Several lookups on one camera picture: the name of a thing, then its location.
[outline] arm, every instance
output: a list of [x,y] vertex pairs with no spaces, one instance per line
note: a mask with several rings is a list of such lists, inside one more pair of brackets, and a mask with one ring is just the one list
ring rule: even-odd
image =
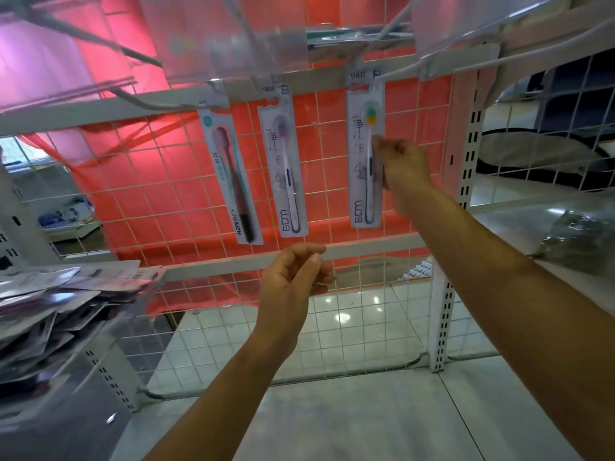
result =
[[308,297],[327,292],[333,267],[325,247],[299,243],[278,255],[263,277],[257,324],[202,395],[144,458],[230,461],[265,391],[293,352],[308,315]]
[[374,147],[396,210],[489,340],[581,456],[612,459],[615,319],[435,188],[418,147],[380,137]]

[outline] hand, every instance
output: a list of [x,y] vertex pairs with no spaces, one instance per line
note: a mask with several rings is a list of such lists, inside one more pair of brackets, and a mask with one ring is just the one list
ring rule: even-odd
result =
[[308,315],[309,296],[326,293],[327,285],[335,281],[333,266],[320,258],[326,249],[321,244],[297,243],[284,249],[265,271],[250,341],[278,358],[279,364],[297,345]]
[[384,162],[384,187],[393,193],[395,210],[408,218],[408,201],[434,188],[425,153],[403,139],[372,137],[372,147]]

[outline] toothbrush head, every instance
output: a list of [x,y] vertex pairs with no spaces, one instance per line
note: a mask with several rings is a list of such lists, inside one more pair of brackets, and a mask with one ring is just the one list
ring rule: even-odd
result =
[[277,122],[277,134],[282,139],[285,139],[288,135],[288,126],[286,125],[286,120],[284,118],[280,118]]
[[228,134],[226,133],[226,130],[224,128],[215,128],[211,133],[213,135],[213,142],[219,150],[227,149],[228,147],[230,147],[231,143],[229,142]]
[[368,126],[376,126],[376,122],[378,121],[378,110],[373,105],[367,105],[367,109],[365,110],[365,123]]

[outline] forearm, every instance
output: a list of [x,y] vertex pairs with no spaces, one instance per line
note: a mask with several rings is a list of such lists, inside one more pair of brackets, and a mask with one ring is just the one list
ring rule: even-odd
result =
[[144,459],[232,460],[280,365],[249,340]]
[[613,443],[615,320],[437,189],[407,201],[481,329],[575,448],[602,458]]

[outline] toothbrush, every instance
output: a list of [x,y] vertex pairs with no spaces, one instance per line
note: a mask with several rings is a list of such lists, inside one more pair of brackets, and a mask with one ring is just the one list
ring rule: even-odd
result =
[[237,205],[237,211],[239,212],[239,222],[236,217],[233,217],[233,224],[237,226],[241,224],[242,231],[245,235],[245,240],[248,244],[252,244],[254,241],[254,230],[252,229],[252,223],[250,223],[250,212],[248,210],[248,202],[243,194],[239,175],[235,169],[233,159],[231,158],[231,142],[229,141],[228,133],[226,129],[222,127],[215,128],[213,130],[213,142],[216,149],[224,155],[225,165],[227,169],[227,175],[231,176],[231,184],[233,186],[233,196],[235,197],[235,204]]
[[301,231],[299,225],[299,213],[297,212],[297,200],[295,198],[295,178],[290,169],[288,162],[288,154],[286,151],[286,138],[288,137],[288,126],[286,119],[280,118],[277,122],[277,134],[280,136],[280,145],[282,147],[282,158],[284,161],[284,176],[286,177],[286,194],[288,196],[288,208],[290,209],[290,228],[294,233]]
[[365,110],[365,124],[367,124],[367,185],[365,189],[365,223],[374,221],[374,152],[372,149],[372,133],[378,121],[378,110],[373,104],[367,105]]

